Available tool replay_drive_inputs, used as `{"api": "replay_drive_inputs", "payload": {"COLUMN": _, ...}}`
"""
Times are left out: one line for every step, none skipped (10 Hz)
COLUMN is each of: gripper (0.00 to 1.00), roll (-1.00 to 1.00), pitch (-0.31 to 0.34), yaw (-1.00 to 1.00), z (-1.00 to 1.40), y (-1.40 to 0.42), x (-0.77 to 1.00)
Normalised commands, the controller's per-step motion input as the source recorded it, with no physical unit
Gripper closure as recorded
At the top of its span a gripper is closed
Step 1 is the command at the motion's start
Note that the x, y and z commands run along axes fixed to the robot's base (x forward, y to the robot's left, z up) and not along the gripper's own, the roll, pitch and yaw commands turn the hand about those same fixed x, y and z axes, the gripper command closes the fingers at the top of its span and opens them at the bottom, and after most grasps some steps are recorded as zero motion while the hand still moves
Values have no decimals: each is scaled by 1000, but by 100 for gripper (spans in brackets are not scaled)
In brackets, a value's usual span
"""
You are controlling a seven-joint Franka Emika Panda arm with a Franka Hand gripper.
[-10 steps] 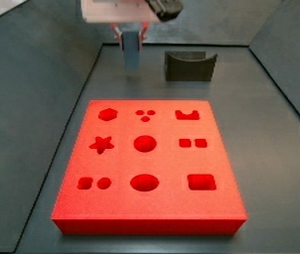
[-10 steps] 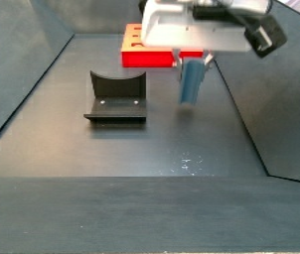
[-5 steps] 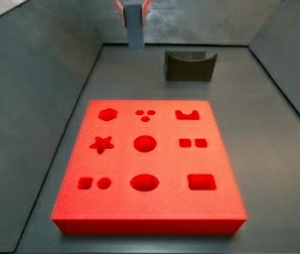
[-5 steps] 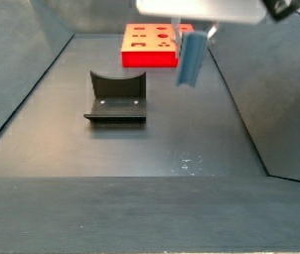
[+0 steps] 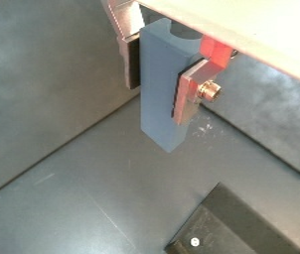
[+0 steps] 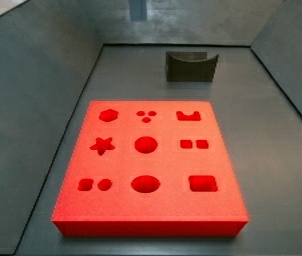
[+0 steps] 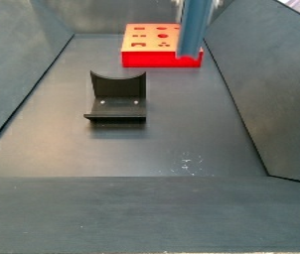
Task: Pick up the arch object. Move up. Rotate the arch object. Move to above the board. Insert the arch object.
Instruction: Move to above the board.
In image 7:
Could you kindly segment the silver blue gripper finger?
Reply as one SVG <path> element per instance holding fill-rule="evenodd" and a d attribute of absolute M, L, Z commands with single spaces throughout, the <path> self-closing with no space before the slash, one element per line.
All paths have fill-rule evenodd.
<path fill-rule="evenodd" d="M 177 57 L 195 59 L 220 0 L 183 0 Z"/>

